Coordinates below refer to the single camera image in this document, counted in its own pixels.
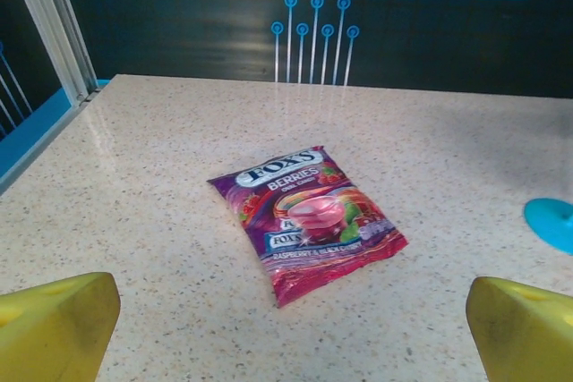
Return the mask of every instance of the pink packaging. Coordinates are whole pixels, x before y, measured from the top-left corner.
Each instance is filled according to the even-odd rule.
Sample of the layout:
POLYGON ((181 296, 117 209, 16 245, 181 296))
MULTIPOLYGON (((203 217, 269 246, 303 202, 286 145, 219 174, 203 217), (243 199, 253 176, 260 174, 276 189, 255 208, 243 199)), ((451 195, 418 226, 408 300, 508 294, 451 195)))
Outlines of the pink packaging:
POLYGON ((239 217, 279 307, 407 245, 323 147, 209 182, 239 217))

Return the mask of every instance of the dark wall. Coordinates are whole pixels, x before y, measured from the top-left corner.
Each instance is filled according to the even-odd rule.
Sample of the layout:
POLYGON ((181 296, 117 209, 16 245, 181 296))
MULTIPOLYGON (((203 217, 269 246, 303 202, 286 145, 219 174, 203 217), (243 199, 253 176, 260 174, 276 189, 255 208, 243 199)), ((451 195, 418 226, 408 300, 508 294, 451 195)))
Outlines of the dark wall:
MULTIPOLYGON (((359 26, 349 84, 569 98, 573 87, 573 0, 351 0, 345 32, 359 26)), ((312 26, 310 0, 294 24, 312 26)), ((337 0, 320 25, 338 26, 337 0)), ((274 80, 274 21, 284 0, 73 0, 100 78, 116 73, 274 80)), ((327 83, 332 82, 330 40, 327 83)), ((296 80, 299 39, 293 38, 296 80)), ((342 39, 338 84, 349 40, 342 39)), ((280 36, 285 80, 286 33, 280 36)), ((323 38, 317 45, 321 67, 323 38)), ((309 80, 306 38, 303 81, 309 80)))

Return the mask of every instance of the white quartz surface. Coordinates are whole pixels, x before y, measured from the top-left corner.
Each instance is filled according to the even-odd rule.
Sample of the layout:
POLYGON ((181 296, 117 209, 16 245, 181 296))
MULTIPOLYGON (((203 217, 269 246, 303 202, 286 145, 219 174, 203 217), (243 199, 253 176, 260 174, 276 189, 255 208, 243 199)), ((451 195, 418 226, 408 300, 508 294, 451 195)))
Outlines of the white quartz surface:
POLYGON ((118 76, 0 197, 0 293, 113 273, 98 382, 484 382, 476 276, 573 294, 542 196, 573 199, 573 100, 118 76), (410 245, 278 310, 206 180, 319 144, 410 245))

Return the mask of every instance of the glass panel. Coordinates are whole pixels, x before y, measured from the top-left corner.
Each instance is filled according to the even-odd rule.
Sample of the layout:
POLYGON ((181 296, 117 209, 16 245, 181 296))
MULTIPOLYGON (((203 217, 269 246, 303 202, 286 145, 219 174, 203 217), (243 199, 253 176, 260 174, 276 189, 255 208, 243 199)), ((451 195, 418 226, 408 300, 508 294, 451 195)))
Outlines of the glass panel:
POLYGON ((24 1, 0 2, 0 100, 6 108, 0 112, 0 124, 7 134, 60 83, 24 1))
POLYGON ((60 88, 24 0, 0 0, 0 180, 70 108, 60 88))
POLYGON ((324 75, 327 84, 347 80, 373 87, 571 97, 573 0, 321 2, 296 0, 288 7, 285 0, 73 0, 73 5, 96 72, 105 78, 139 73, 298 81, 300 70, 301 82, 312 75, 312 82, 320 83, 324 75), (274 21, 282 32, 280 25, 277 34, 271 31, 274 21), (299 23, 309 26, 308 34, 304 26, 302 34, 296 32, 299 23), (324 29, 327 24, 333 27, 324 29))

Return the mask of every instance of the metal frame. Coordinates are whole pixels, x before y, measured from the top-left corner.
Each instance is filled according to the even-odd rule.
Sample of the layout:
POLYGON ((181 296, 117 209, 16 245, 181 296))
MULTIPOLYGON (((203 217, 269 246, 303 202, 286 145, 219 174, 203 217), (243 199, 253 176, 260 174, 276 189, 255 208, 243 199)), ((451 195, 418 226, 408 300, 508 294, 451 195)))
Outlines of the metal frame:
POLYGON ((98 89, 98 82, 70 0, 24 1, 66 96, 79 106, 98 89))

